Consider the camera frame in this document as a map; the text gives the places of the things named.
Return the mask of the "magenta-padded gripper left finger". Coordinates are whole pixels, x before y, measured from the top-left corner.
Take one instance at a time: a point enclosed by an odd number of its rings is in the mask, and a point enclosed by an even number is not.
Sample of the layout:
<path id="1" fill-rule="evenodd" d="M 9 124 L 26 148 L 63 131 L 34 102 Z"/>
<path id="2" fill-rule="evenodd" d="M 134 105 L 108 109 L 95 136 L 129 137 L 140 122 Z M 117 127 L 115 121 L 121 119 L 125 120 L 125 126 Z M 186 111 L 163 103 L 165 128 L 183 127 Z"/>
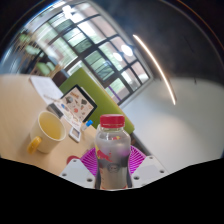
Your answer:
<path id="1" fill-rule="evenodd" d="M 87 151 L 80 159 L 72 158 L 60 177 L 84 188 L 94 188 L 98 173 L 95 149 Z"/>

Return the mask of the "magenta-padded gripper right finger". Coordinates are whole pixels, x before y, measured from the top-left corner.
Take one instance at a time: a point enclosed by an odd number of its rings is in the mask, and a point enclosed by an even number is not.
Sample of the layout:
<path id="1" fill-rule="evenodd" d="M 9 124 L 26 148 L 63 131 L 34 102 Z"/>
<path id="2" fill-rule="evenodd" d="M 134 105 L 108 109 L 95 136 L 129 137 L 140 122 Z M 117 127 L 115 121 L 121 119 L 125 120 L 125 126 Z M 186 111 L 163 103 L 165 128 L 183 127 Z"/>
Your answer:
<path id="1" fill-rule="evenodd" d="M 146 156 L 134 146 L 131 147 L 128 171 L 131 187 L 143 187 L 167 175 L 167 170 L 154 156 Z"/>

